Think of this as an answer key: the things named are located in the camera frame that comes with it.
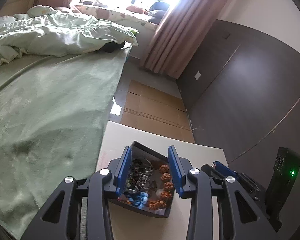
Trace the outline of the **patterned window seat cushion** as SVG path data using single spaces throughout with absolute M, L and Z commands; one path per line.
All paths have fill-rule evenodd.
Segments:
M 156 30 L 158 25 L 149 22 L 149 16 L 145 14 L 138 14 L 129 10 L 113 10 L 109 8 L 98 7 L 94 5 L 75 5 L 75 8 L 83 14 L 94 16 L 98 20 L 109 20 L 112 22 L 125 22 L 131 27 L 134 22 L 145 28 Z

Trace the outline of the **black garment on bed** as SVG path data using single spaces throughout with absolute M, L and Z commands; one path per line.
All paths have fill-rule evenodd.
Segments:
M 123 41 L 122 43 L 116 43 L 116 42 L 109 42 L 106 43 L 101 50 L 105 51 L 107 53 L 112 53 L 116 50 L 120 50 L 125 46 L 125 41 Z

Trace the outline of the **white pillow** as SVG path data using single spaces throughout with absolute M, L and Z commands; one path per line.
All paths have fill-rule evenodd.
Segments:
M 43 5 L 36 5 L 34 7 L 31 7 L 27 14 L 30 17 L 39 17 L 43 15 L 53 15 L 53 14 L 60 14 L 61 11 L 57 9 L 53 9 L 50 6 L 43 6 Z

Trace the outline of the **dark pillows on sill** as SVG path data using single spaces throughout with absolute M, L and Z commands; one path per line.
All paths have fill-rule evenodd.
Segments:
M 149 9 L 148 12 L 148 22 L 159 24 L 163 19 L 166 11 L 169 9 L 170 5 L 163 1 L 155 2 Z

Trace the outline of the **light green crumpled duvet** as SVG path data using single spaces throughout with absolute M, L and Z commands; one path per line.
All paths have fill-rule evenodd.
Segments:
M 89 15 L 66 13 L 0 17 L 0 66 L 24 54 L 85 54 L 107 43 L 137 46 L 133 29 Z

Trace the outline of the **white wall socket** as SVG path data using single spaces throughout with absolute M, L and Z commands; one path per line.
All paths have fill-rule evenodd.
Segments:
M 194 78 L 195 78 L 196 80 L 198 80 L 200 77 L 201 77 L 201 73 L 200 73 L 200 72 L 197 72 L 197 73 L 195 74 L 195 76 L 194 76 Z

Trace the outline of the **right pink curtain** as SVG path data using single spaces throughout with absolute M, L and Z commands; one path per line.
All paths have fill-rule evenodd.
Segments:
M 180 0 L 168 9 L 140 66 L 178 79 L 213 23 L 232 0 Z

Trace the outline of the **black jewelry box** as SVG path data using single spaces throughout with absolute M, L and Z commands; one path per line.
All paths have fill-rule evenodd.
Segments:
M 132 162 L 125 189 L 111 202 L 148 217 L 169 217 L 175 188 L 168 158 L 137 141 L 130 148 Z

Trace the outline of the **bed with green sheet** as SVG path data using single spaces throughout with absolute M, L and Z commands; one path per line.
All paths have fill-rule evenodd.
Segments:
M 20 239 L 67 176 L 95 172 L 130 47 L 0 66 L 0 225 Z

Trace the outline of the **flattened cardboard on floor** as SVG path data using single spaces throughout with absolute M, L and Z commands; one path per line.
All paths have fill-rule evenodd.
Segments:
M 135 80 L 129 84 L 121 124 L 195 143 L 183 101 Z

